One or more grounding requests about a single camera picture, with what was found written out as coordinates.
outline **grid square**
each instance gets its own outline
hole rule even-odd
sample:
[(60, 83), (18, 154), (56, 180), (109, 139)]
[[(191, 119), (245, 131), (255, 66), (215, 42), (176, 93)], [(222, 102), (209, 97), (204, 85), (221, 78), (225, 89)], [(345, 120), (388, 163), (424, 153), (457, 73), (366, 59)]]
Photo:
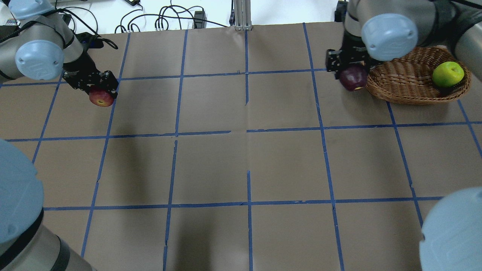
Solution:
[(173, 203), (245, 202), (245, 134), (179, 137)]
[(413, 202), (336, 205), (346, 271), (422, 270)]
[(175, 132), (179, 79), (122, 81), (111, 135)]
[(404, 127), (400, 138), (418, 197), (482, 185), (482, 161), (466, 125)]
[(245, 66), (244, 31), (223, 27), (188, 32), (184, 74), (244, 72)]
[(95, 210), (85, 259), (99, 270), (161, 270), (167, 209)]
[(326, 50), (339, 50), (343, 40), (343, 23), (325, 22), (306, 24), (314, 68), (326, 68)]
[(88, 219), (88, 210), (45, 211), (42, 223), (80, 255)]
[(37, 149), (38, 141), (22, 141), (22, 142), (10, 142), (24, 153), (30, 160), (33, 160), (35, 150)]
[(90, 206), (103, 139), (43, 141), (35, 161), (46, 207)]
[(315, 72), (324, 126), (391, 124), (387, 103), (365, 89), (348, 92), (333, 73)]
[(309, 69), (302, 24), (255, 26), (248, 32), (249, 71)]
[(340, 270), (331, 204), (253, 206), (257, 271)]
[(397, 124), (465, 122), (457, 102), (437, 105), (390, 104)]
[(99, 71), (104, 72), (110, 70), (116, 78), (119, 78), (122, 60), (124, 59), (127, 36), (127, 33), (102, 34), (103, 38), (113, 41), (117, 47), (119, 47), (117, 50), (107, 44), (104, 44), (104, 47), (101, 49), (89, 49), (89, 55), (95, 62)]
[(184, 31), (131, 33), (122, 77), (180, 75), (184, 34)]
[(412, 197), (393, 128), (326, 130), (337, 199)]
[(0, 138), (38, 138), (57, 85), (3, 86), (0, 89)]
[(472, 75), (470, 91), (460, 101), (471, 122), (482, 122), (482, 82), (477, 77)]
[(319, 127), (310, 72), (249, 76), (248, 129)]
[(320, 131), (249, 133), (253, 201), (329, 199)]
[(248, 271), (247, 206), (174, 208), (167, 270)]
[(166, 136), (111, 138), (95, 204), (167, 204), (173, 153)]
[(418, 207), (420, 208), (420, 214), (422, 215), (423, 220), (427, 218), (427, 215), (432, 210), (432, 208), (437, 204), (439, 201), (418, 201)]
[(179, 132), (246, 130), (244, 76), (184, 78)]
[(95, 106), (85, 92), (61, 84), (44, 137), (105, 136), (111, 109)]

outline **dark red apple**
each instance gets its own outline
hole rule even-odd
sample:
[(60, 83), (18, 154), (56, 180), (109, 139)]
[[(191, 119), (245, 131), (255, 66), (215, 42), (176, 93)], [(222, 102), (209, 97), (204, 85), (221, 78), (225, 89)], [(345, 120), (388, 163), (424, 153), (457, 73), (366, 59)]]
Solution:
[(366, 85), (367, 76), (364, 66), (351, 65), (340, 72), (340, 83), (348, 91), (356, 91)]
[(91, 86), (89, 100), (100, 107), (109, 107), (114, 103), (114, 98), (112, 98), (109, 92), (97, 86)]

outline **woven basket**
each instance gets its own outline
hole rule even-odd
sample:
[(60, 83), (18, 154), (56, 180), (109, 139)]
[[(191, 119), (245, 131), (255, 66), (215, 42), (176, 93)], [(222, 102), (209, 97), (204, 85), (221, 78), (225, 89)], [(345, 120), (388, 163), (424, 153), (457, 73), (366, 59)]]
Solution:
[[(443, 96), (432, 81), (433, 70), (446, 61), (457, 62), (465, 72), (449, 95)], [(428, 105), (459, 99), (470, 88), (471, 73), (442, 47), (416, 47), (402, 58), (385, 62), (370, 71), (367, 90), (375, 97), (397, 104)]]

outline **blue tape grid line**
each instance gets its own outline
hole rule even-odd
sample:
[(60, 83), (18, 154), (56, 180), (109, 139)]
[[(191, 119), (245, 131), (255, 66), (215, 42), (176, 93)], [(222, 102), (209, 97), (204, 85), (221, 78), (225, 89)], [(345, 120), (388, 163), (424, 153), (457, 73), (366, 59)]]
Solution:
[(248, 250), (249, 250), (249, 271), (253, 271), (253, 219), (251, 215), (251, 171), (248, 170), (247, 187), (248, 187)]
[[(418, 201), (438, 201), (443, 197), (417, 197)], [(374, 199), (340, 199), (336, 203), (386, 203), (386, 202), (410, 202), (409, 198), (374, 198)], [(257, 201), (257, 202), (226, 202), (226, 203), (198, 203), (198, 204), (149, 204), (149, 205), (113, 205), (95, 206), (94, 210), (130, 210), (130, 209), (168, 209), (168, 208), (208, 208), (227, 206), (256, 206), (256, 205), (300, 205), (300, 204), (332, 204), (331, 200), (307, 200), (307, 201)], [(76, 211), (90, 210), (90, 206), (64, 206), (44, 207), (45, 211)]]
[(393, 116), (393, 111), (392, 111), (392, 108), (391, 108), (391, 105), (390, 105), (389, 102), (387, 102), (387, 108), (388, 108), (388, 111), (390, 113), (390, 118), (391, 118), (392, 124), (393, 124), (393, 130), (395, 131), (395, 136), (397, 138), (398, 147), (400, 149), (400, 155), (402, 156), (403, 165), (405, 167), (405, 172), (407, 174), (408, 184), (410, 185), (410, 190), (412, 191), (412, 198), (413, 198), (413, 201), (414, 201), (414, 204), (415, 204), (415, 210), (417, 212), (418, 222), (420, 223), (420, 227), (422, 227), (423, 218), (422, 218), (422, 214), (420, 213), (420, 206), (418, 206), (417, 194), (415, 193), (415, 188), (413, 187), (412, 176), (410, 175), (410, 170), (408, 169), (407, 158), (405, 157), (405, 151), (403, 150), (402, 140), (400, 139), (400, 134), (398, 132), (397, 123), (395, 122), (395, 117)]
[(246, 104), (248, 104), (248, 102), (249, 102), (248, 30), (244, 31), (244, 58), (245, 58), (244, 73), (245, 73), (245, 84), (246, 84)]
[[(122, 58), (122, 65), (121, 65), (121, 71), (119, 73), (119, 78), (122, 78), (122, 73), (124, 71), (124, 64), (125, 64), (125, 59), (127, 56), (127, 49), (129, 48), (129, 41), (131, 39), (131, 34), (129, 33), (127, 35), (127, 41), (125, 44), (125, 49), (124, 49), (124, 56)], [(94, 207), (95, 207), (95, 200), (97, 199), (97, 191), (99, 190), (99, 180), (102, 175), (102, 168), (104, 167), (104, 159), (106, 157), (106, 151), (107, 151), (107, 145), (109, 144), (109, 136), (110, 136), (110, 129), (112, 127), (112, 120), (114, 118), (114, 109), (116, 108), (116, 102), (117, 100), (114, 100), (114, 103), (112, 104), (112, 109), (110, 111), (110, 118), (109, 118), (109, 124), (107, 126), (107, 132), (106, 132), (106, 140), (104, 143), (104, 149), (102, 151), (102, 158), (100, 160), (100, 165), (99, 165), (99, 171), (97, 174), (97, 180), (95, 182), (95, 189), (94, 189), (94, 195), (92, 196), (92, 202), (89, 210), (89, 218), (87, 219), (87, 226), (85, 227), (85, 234), (84, 234), (84, 241), (82, 243), (82, 250), (80, 253), (81, 257), (84, 257), (85, 255), (85, 248), (87, 247), (87, 240), (89, 238), (89, 230), (90, 230), (90, 225), (92, 223), (92, 215), (94, 214)]]
[(171, 210), (173, 207), (173, 192), (174, 192), (174, 175), (176, 172), (176, 157), (177, 157), (177, 140), (174, 141), (174, 151), (173, 151), (173, 165), (171, 167), (171, 184), (169, 186), (169, 201), (167, 205), (167, 218), (166, 218), (166, 233), (164, 236), (164, 255), (162, 261), (162, 270), (166, 270), (167, 264), (167, 247), (169, 241), (169, 229), (171, 228)]
[(462, 102), (460, 100), (457, 100), (458, 106), (460, 107), (460, 110), (462, 111), (462, 114), (464, 115), (465, 122), (467, 126), (469, 127), (470, 133), (472, 134), (472, 137), (474, 138), (475, 146), (477, 146), (477, 150), (479, 151), (480, 156), (482, 157), (482, 149), (479, 144), (479, 141), (477, 139), (477, 136), (475, 135), (474, 128), (472, 128), (472, 124), (469, 121), (469, 117), (467, 116), (467, 113), (465, 112), (464, 106), (462, 105)]
[[(467, 122), (447, 122), (447, 123), (410, 123), (397, 124), (397, 127), (420, 127), (420, 126), (450, 126), (450, 125), (467, 125)], [(264, 133), (264, 132), (290, 132), (290, 131), (313, 131), (313, 130), (337, 130), (337, 129), (366, 129), (366, 128), (390, 128), (393, 124), (375, 124), (375, 125), (347, 125), (347, 126), (324, 126), (320, 127), (299, 127), (299, 128), (273, 128), (273, 129), (250, 129), (247, 133)], [(184, 132), (177, 133), (178, 136), (199, 136), (199, 135), (216, 135), (229, 134), (231, 131), (206, 131), (206, 132)], [(94, 136), (68, 136), (68, 137), (44, 137), (44, 138), (15, 138), (6, 139), (8, 142), (27, 142), (27, 141), (56, 141), (56, 140), (86, 140), (86, 139), (106, 139), (106, 138), (127, 138), (127, 137), (155, 137), (155, 136), (175, 136), (176, 133), (166, 134), (137, 134), (137, 135), (94, 135)]]
[[(179, 79), (179, 94), (177, 97), (177, 113), (176, 113), (176, 132), (175, 137), (179, 136), (179, 116), (181, 112), (181, 97), (182, 97), (182, 85), (184, 79), (184, 64), (186, 61), (186, 47), (187, 47), (187, 29), (184, 31), (184, 43), (183, 43), (183, 51), (182, 51), (182, 60), (181, 60), (181, 76)], [(173, 153), (173, 165), (171, 168), (171, 184), (169, 187), (169, 202), (168, 202), (168, 209), (167, 209), (167, 217), (166, 217), (166, 233), (164, 236), (164, 254), (162, 256), (162, 270), (165, 271), (167, 267), (167, 253), (168, 253), (168, 241), (169, 241), (169, 229), (171, 227), (171, 211), (172, 211), (172, 204), (173, 204), (173, 192), (174, 192), (174, 175), (176, 169), (176, 157), (177, 157), (177, 140), (174, 142), (174, 153)]]
[(326, 140), (325, 140), (325, 131), (323, 129), (323, 120), (321, 118), (321, 112), (320, 112), (320, 103), (318, 100), (318, 89), (316, 86), (316, 78), (315, 78), (315, 69), (313, 67), (313, 57), (311, 55), (311, 47), (309, 45), (309, 38), (308, 38), (308, 32), (306, 30), (306, 24), (303, 23), (303, 31), (305, 32), (305, 39), (306, 39), (306, 45), (308, 48), (308, 56), (309, 56), (309, 65), (311, 68), (311, 78), (313, 79), (313, 90), (314, 90), (314, 95), (315, 95), (315, 102), (316, 102), (316, 111), (318, 114), (318, 121), (320, 122), (320, 131), (321, 131), (321, 142), (323, 145), (323, 154), (325, 158), (325, 166), (326, 166), (326, 174), (328, 177), (328, 187), (330, 189), (330, 200), (332, 204), (332, 213), (333, 213), (333, 223), (334, 223), (334, 228), (335, 228), (335, 236), (336, 236), (336, 246), (338, 248), (338, 257), (340, 261), (340, 269), (341, 271), (345, 271), (345, 264), (343, 262), (343, 252), (341, 249), (341, 241), (340, 241), (340, 231), (338, 228), (338, 217), (336, 215), (336, 200), (335, 200), (335, 194), (333, 192), (333, 184), (332, 184), (332, 179), (331, 179), (331, 171), (330, 171), (330, 162), (328, 159), (328, 151), (326, 149)]
[(59, 91), (60, 81), (62, 81), (62, 75), (60, 75), (59, 80), (57, 81), (57, 87), (55, 88), (52, 101), (50, 102), (50, 107), (49, 107), (49, 111), (47, 112), (47, 117), (45, 118), (45, 122), (43, 123), (42, 132), (40, 134), (39, 142), (37, 143), (37, 147), (35, 148), (35, 152), (33, 154), (32, 163), (35, 163), (35, 160), (37, 159), (37, 154), (39, 153), (40, 144), (42, 143), (42, 138), (43, 138), (43, 135), (45, 134), (45, 129), (47, 129), (47, 123), (49, 122), (50, 114), (52, 113), (52, 108), (54, 107), (55, 98), (57, 97), (57, 93)]
[[(193, 77), (212, 77), (212, 76), (235, 76), (235, 75), (248, 75), (248, 74), (270, 74), (270, 73), (291, 73), (291, 72), (311, 72), (311, 69), (289, 69), (289, 70), (268, 70), (268, 71), (246, 71), (246, 72), (228, 72), (228, 73), (209, 73), (209, 74), (189, 74), (182, 75), (183, 78)], [(313, 71), (326, 71), (325, 68), (315, 68)], [(166, 75), (166, 76), (149, 76), (149, 77), (131, 77), (131, 78), (118, 78), (118, 81), (134, 81), (134, 80), (155, 80), (155, 79), (171, 79), (181, 78), (181, 75)], [(34, 83), (7, 83), (3, 84), (4, 87), (14, 86), (32, 86), (32, 85), (55, 85), (58, 82), (34, 82)], [(65, 81), (61, 81), (59, 84), (67, 84)]]
[(179, 116), (181, 113), (182, 83), (184, 80), (184, 62), (186, 60), (186, 45), (187, 45), (187, 30), (185, 30), (184, 32), (184, 47), (182, 50), (182, 60), (181, 60), (181, 76), (179, 77), (179, 94), (177, 96), (176, 132), (175, 132), (176, 137), (179, 135)]

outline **white floor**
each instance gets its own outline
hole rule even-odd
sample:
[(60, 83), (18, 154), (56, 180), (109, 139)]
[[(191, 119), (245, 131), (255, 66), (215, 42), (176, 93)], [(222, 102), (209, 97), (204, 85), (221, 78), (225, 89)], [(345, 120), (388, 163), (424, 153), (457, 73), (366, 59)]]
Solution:
[[(207, 19), (223, 25), (229, 25), (229, 15), (231, 10), (231, 0), (173, 0), (173, 5), (180, 5), (186, 8), (199, 5), (205, 8)], [(253, 25), (274, 25), (274, 24), (295, 24), (309, 22), (329, 22), (334, 19), (334, 11), (337, 0), (252, 0), (252, 23)], [(144, 13), (158, 14), (162, 6), (168, 6), (169, 0), (141, 0), (144, 6)], [(121, 18), (129, 11), (139, 8), (132, 7), (124, 0), (88, 0), (86, 2), (79, 0), (62, 1), (57, 7), (77, 6), (91, 10), (97, 17), (99, 23), (99, 33), (114, 33), (115, 27), (119, 24)], [(79, 17), (81, 17), (91, 27), (95, 26), (92, 16), (84, 10), (73, 9)], [(138, 11), (127, 16), (123, 21), (127, 23), (142, 12)], [(175, 16), (172, 11), (167, 11), (165, 15)], [(0, 25), (3, 25), (7, 18), (12, 16), (8, 8), (0, 4)], [(144, 16), (134, 21), (139, 25), (141, 31), (155, 31), (154, 21), (156, 16)], [(182, 29), (191, 27), (192, 20), (182, 20)], [(207, 27), (219, 27), (213, 24), (207, 24)], [(169, 19), (170, 29), (179, 29), (177, 19)], [(77, 22), (77, 33), (87, 31), (87, 28)]]

